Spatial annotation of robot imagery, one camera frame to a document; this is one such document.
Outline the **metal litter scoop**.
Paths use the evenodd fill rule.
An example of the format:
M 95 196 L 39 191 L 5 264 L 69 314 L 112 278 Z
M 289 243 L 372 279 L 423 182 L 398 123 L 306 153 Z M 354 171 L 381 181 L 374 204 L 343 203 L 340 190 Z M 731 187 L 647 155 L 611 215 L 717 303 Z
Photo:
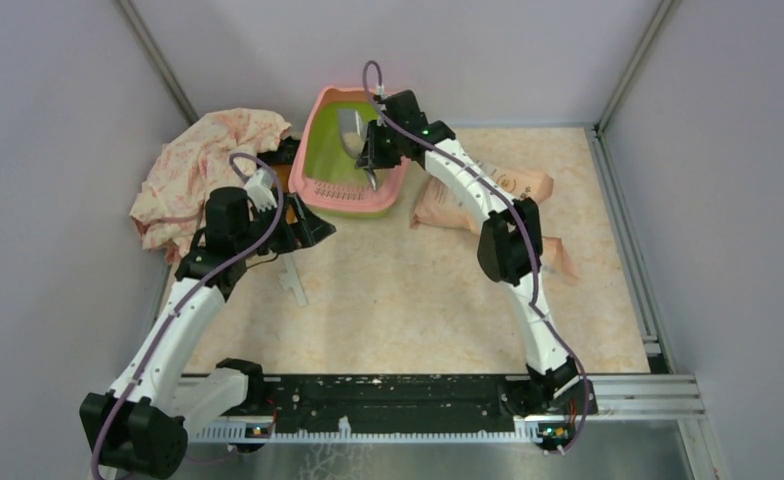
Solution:
M 359 111 L 352 108 L 339 108 L 337 122 L 340 143 L 345 154 L 354 161 L 356 169 L 363 171 L 371 190 L 376 192 L 379 187 L 377 176 L 362 157 L 367 142 L 368 123 Z

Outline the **pink and green litter box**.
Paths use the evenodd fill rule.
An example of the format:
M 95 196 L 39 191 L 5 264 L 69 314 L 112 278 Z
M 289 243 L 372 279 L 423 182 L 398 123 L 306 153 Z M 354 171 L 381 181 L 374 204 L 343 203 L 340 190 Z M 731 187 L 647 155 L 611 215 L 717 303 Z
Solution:
M 377 118 L 360 88 L 328 86 L 317 96 L 305 123 L 288 179 L 288 188 L 315 211 L 352 218 L 387 213 L 403 187 L 408 162 L 377 172 L 372 189 L 364 171 L 344 150 L 339 113 L 355 110 L 363 120 Z

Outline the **white bag sealing clip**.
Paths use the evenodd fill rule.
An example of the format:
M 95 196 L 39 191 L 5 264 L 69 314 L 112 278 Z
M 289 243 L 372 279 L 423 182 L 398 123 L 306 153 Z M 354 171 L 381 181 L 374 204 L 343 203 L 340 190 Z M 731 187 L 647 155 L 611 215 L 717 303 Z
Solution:
M 278 274 L 281 288 L 292 292 L 298 306 L 306 307 L 308 300 L 293 255 L 284 254 L 281 256 L 281 259 L 283 261 L 283 270 Z

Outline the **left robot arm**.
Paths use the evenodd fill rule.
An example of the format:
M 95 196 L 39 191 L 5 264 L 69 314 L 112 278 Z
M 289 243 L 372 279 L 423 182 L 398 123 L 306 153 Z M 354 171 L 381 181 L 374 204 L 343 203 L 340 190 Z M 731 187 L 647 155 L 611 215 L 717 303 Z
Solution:
M 190 439 L 223 414 L 274 411 L 263 369 L 251 361 L 225 359 L 190 389 L 178 386 L 203 333 L 247 272 L 248 258 L 311 248 L 336 228 L 298 195 L 275 187 L 255 195 L 218 188 L 204 216 L 139 351 L 106 392 L 90 393 L 80 405 L 94 478 L 111 467 L 167 479 L 184 460 Z

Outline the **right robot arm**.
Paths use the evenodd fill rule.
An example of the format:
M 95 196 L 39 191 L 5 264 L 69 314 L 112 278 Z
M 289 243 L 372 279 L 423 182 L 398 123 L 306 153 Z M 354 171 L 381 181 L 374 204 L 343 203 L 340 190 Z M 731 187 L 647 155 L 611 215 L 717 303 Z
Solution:
M 412 91 L 382 96 L 368 90 L 365 96 L 377 117 L 365 128 L 358 167 L 389 169 L 406 158 L 463 202 L 480 224 L 480 268 L 507 289 L 514 304 L 535 408 L 556 412 L 573 404 L 580 417 L 589 415 L 592 387 L 587 373 L 557 332 L 544 292 L 544 242 L 537 203 L 514 197 L 492 180 L 450 127 L 427 120 Z

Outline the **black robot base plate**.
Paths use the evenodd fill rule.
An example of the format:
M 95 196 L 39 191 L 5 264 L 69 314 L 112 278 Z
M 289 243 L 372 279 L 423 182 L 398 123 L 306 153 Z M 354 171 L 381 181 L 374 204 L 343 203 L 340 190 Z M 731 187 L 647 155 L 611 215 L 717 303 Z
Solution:
M 592 386 L 545 403 L 526 375 L 264 375 L 229 416 L 269 417 L 280 434 L 509 433 L 514 421 L 550 416 L 579 425 L 598 405 Z

